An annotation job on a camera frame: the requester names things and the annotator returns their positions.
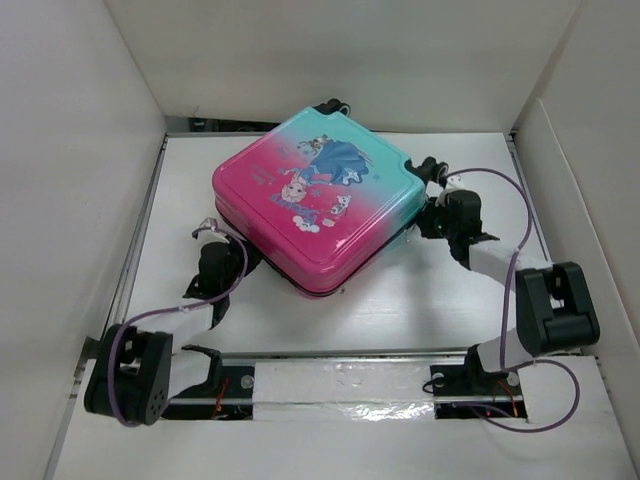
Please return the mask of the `pink and teal kids suitcase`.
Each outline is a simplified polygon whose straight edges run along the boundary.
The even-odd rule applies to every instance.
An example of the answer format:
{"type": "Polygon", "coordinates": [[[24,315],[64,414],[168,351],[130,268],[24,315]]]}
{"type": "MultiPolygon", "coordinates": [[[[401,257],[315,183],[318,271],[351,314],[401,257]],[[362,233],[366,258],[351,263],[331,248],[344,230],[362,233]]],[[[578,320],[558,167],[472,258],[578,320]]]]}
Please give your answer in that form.
{"type": "Polygon", "coordinates": [[[216,208],[308,296],[333,294],[415,221],[448,167],[361,126],[332,98],[221,163],[216,208]]]}

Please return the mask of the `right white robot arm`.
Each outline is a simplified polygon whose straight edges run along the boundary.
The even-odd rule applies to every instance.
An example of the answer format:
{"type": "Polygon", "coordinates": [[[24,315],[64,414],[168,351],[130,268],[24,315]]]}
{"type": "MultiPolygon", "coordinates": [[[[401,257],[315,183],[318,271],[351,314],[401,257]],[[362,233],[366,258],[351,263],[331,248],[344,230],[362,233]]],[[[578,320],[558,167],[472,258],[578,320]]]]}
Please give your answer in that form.
{"type": "Polygon", "coordinates": [[[459,377],[484,393],[498,379],[562,350],[596,344],[599,321],[582,268],[525,255],[483,231],[481,200],[454,190],[428,200],[417,226],[427,239],[444,239],[454,260],[504,287],[500,335],[469,347],[459,377]]]}

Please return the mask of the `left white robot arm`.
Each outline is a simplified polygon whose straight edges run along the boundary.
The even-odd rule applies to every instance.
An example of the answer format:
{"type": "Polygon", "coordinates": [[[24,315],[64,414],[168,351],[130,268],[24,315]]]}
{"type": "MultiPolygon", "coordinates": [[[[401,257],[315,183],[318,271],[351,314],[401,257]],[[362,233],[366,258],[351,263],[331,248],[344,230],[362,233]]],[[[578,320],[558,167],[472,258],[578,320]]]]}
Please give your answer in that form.
{"type": "Polygon", "coordinates": [[[169,404],[174,398],[222,401],[238,377],[224,367],[220,351],[193,340],[221,323],[231,291],[260,261],[246,240],[205,244],[184,294],[186,305],[145,312],[107,330],[84,394],[85,410],[138,427],[176,414],[169,404]]]}

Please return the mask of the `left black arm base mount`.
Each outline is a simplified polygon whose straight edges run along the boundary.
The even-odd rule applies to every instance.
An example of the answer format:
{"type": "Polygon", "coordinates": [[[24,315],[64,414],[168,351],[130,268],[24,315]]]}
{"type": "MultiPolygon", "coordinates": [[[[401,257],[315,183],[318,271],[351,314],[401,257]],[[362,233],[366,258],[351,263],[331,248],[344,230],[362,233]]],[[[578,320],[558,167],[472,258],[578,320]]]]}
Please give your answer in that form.
{"type": "Polygon", "coordinates": [[[253,364],[225,362],[211,348],[188,345],[171,362],[164,420],[241,421],[253,418],[253,364]]]}

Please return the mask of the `aluminium front rail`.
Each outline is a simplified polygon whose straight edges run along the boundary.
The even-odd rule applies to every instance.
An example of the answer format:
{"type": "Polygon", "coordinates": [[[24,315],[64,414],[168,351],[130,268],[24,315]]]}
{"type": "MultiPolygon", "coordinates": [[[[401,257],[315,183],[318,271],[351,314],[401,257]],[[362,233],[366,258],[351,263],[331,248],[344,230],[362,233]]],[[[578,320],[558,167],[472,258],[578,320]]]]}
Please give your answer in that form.
{"type": "Polygon", "coordinates": [[[391,349],[391,350],[335,350],[335,351],[293,351],[293,352],[223,352],[227,360],[307,360],[307,359],[414,359],[435,357],[464,357],[466,348],[455,349],[391,349]]]}

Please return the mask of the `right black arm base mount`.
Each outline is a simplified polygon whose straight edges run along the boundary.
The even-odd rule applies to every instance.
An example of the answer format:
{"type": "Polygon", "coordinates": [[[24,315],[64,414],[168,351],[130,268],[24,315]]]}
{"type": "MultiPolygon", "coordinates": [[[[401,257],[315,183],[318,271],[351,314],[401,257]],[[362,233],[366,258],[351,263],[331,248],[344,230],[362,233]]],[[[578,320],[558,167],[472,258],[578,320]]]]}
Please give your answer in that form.
{"type": "Polygon", "coordinates": [[[422,390],[432,396],[437,420],[527,418],[517,374],[472,377],[462,364],[432,365],[430,374],[422,390]]]}

